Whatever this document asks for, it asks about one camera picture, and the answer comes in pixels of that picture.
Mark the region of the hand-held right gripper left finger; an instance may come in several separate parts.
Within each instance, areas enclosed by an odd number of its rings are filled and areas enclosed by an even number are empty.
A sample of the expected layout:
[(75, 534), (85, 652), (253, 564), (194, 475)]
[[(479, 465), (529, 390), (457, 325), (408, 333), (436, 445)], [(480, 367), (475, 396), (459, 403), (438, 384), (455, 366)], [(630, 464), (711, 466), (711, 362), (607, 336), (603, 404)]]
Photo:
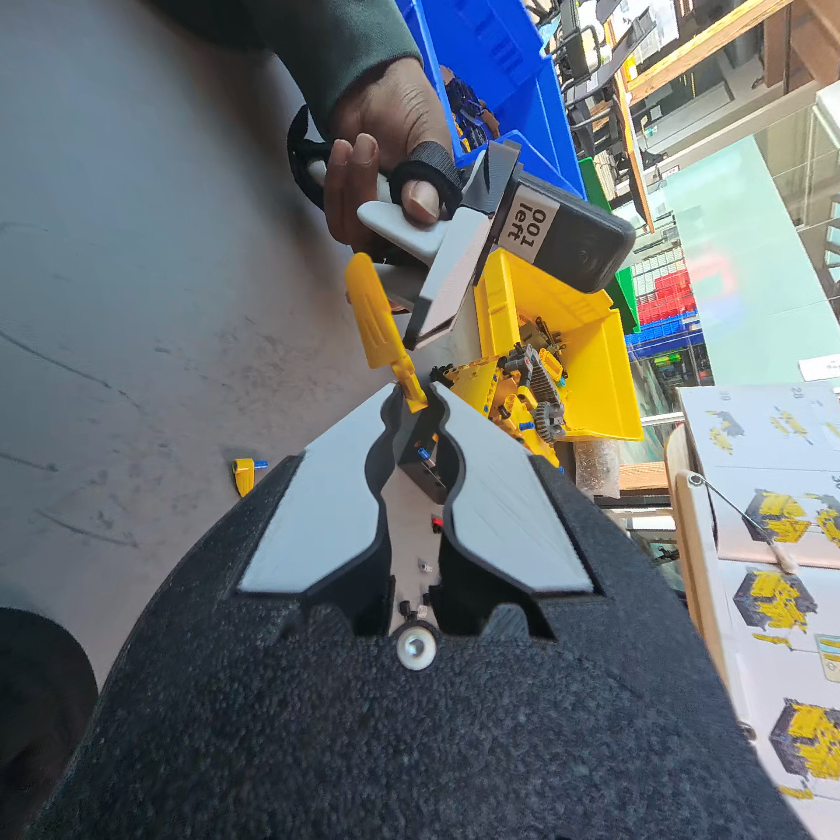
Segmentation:
[(392, 543), (382, 492), (395, 468), (404, 397), (390, 384), (297, 457), (238, 581), (246, 596), (334, 606), (353, 633), (387, 635), (392, 619)]

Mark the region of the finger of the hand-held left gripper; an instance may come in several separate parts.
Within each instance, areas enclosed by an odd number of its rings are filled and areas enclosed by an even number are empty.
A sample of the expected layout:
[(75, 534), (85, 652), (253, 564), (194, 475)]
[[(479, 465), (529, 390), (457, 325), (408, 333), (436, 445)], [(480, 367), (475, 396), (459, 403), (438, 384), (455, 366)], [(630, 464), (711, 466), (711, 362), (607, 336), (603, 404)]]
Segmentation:
[(427, 278), (427, 266), (376, 263), (375, 272), (385, 291), (391, 314), (413, 312), (417, 304), (421, 313), (427, 314), (429, 304), (421, 299)]
[(459, 208), (421, 233), (418, 254), (428, 269), (403, 337), (409, 350), (451, 332), (489, 234), (490, 218), (472, 208)]

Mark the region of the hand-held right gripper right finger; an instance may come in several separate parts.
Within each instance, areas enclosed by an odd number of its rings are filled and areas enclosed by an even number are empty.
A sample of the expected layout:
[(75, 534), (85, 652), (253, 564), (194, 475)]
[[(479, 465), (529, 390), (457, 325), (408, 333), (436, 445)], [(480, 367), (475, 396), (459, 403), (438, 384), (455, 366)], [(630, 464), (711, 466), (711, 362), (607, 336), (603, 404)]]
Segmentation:
[(461, 397), (432, 385), (448, 494), (429, 601), (445, 636), (556, 638), (543, 604), (595, 583), (545, 489), (539, 459)]

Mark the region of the yellow thin lego liftarm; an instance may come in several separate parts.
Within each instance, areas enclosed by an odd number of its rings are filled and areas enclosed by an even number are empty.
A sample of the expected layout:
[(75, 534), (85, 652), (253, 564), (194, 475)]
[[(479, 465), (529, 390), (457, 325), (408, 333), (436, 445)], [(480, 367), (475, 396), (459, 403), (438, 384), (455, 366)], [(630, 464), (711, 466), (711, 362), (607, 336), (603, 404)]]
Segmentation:
[(427, 396), (372, 259), (366, 254), (355, 254), (344, 271), (344, 282), (369, 368), (391, 369), (409, 411), (423, 411), (428, 406)]

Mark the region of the yellow black lego model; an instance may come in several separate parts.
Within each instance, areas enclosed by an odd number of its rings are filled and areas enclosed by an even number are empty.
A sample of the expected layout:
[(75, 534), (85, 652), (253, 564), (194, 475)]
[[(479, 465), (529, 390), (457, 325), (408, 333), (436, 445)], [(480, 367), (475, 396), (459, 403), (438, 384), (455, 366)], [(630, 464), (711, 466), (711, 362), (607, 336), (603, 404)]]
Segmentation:
[[(501, 355), (467, 364), (434, 367), (430, 381), (442, 385), (475, 409), (531, 455), (546, 459), (564, 473), (556, 445), (566, 435), (561, 390), (565, 369), (548, 349), (516, 343)], [(431, 407), (408, 424), (408, 438), (397, 465), (435, 504), (442, 506), (448, 490), (436, 462), (440, 412)]]

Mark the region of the heap of mixed lego beams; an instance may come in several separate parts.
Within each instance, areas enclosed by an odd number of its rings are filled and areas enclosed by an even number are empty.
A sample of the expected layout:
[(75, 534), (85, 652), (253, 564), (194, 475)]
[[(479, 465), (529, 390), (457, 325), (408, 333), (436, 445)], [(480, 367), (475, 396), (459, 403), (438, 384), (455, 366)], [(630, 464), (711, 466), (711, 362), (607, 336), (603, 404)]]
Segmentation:
[(562, 333), (552, 331), (541, 317), (528, 320), (518, 316), (520, 344), (531, 345), (536, 351), (546, 350), (564, 368), (563, 351), (565, 344)]

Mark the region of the dark blue lego assembly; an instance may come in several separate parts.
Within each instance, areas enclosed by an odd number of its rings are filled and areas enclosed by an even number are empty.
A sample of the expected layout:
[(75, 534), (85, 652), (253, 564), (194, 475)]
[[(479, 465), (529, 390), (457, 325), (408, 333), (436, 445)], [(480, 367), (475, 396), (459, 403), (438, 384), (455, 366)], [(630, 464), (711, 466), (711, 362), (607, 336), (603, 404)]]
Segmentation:
[(455, 123), (458, 147), (467, 154), (501, 136), (500, 124), (474, 89), (446, 66), (439, 66)]

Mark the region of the lego instruction booklet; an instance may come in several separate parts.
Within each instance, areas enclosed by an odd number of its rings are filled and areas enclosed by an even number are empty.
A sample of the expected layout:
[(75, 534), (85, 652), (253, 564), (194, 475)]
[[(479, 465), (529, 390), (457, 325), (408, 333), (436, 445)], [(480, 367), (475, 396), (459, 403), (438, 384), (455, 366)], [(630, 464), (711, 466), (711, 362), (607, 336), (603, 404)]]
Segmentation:
[(838, 838), (838, 399), (828, 385), (705, 386), (679, 392), (690, 452), (709, 488), (720, 560), (777, 564), (814, 589), (821, 722), (804, 762), (756, 749), (812, 838)]

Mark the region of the person's left hand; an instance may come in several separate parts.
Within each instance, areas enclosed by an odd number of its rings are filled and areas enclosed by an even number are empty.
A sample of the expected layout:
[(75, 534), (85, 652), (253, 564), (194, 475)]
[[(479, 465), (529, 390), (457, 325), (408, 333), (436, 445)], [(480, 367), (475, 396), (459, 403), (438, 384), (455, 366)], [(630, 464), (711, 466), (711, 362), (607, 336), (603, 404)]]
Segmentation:
[(380, 172), (391, 172), (419, 144), (436, 142), (453, 156), (445, 112), (419, 59), (404, 57), (358, 79), (336, 103), (323, 187), (331, 236), (353, 252), (373, 255), (380, 239), (358, 218), (377, 198)]

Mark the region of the green plastic storage bin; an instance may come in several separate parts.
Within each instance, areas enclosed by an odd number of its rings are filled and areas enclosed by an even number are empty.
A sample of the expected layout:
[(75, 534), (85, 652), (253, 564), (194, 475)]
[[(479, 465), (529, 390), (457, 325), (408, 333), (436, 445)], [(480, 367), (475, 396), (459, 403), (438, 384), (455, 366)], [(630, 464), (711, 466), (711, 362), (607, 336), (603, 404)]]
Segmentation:
[[(611, 212), (612, 209), (604, 194), (592, 157), (584, 157), (579, 160), (579, 167), (587, 200), (607, 212)], [(640, 333), (641, 325), (631, 268), (620, 269), (607, 285), (605, 291), (612, 300), (612, 309), (620, 314), (624, 334)]]

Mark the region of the stack of coloured storage bins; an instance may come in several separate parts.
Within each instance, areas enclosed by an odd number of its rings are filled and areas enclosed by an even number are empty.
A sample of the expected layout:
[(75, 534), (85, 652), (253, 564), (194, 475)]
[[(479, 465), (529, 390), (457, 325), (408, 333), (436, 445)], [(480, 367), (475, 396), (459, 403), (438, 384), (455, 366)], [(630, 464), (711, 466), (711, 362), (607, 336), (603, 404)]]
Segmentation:
[(633, 269), (638, 331), (625, 337), (630, 361), (649, 361), (705, 342), (685, 262)]

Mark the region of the grey bubble wrap sheet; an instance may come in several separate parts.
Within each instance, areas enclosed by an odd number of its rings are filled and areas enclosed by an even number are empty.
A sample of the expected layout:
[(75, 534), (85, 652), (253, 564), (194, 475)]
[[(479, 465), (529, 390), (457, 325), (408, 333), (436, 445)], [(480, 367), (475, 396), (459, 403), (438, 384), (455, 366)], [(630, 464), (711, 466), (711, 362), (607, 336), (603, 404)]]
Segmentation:
[(573, 443), (574, 483), (590, 500), (619, 499), (620, 451), (618, 442), (594, 439)]

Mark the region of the yellow plastic storage bin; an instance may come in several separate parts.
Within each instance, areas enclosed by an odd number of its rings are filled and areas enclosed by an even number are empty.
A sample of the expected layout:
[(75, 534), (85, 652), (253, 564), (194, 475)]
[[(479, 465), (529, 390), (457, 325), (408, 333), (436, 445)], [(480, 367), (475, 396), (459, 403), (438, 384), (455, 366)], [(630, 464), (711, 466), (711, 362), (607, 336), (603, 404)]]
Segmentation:
[(604, 290), (584, 294), (502, 248), (474, 289), (484, 357), (503, 355), (520, 327), (540, 318), (560, 334), (567, 439), (639, 442), (644, 437), (620, 313)]

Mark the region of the white wooden book stand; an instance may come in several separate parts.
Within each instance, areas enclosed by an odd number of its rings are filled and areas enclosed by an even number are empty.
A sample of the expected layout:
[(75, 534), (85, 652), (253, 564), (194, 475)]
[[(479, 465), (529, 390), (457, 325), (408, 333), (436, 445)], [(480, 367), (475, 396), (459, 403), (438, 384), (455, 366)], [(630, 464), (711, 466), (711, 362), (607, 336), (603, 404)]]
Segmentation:
[(679, 424), (665, 445), (679, 566), (689, 616), (727, 689), (740, 728), (756, 749), (775, 751), (788, 773), (813, 745), (823, 678), (813, 629), (820, 627), (813, 587), (777, 564), (720, 560), (711, 490), (688, 470), (690, 442)]

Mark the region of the blue plastic storage bin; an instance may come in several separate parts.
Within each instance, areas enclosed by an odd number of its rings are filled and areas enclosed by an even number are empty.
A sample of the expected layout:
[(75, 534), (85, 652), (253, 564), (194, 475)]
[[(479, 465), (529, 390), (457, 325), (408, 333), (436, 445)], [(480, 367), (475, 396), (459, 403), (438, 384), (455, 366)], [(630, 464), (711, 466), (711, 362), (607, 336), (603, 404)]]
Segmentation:
[(466, 152), (441, 67), (471, 86), (500, 125), (498, 142), (521, 147), (531, 175), (586, 199), (571, 129), (553, 63), (519, 1), (397, 1), (444, 105), (455, 164), (467, 167), (484, 146)]

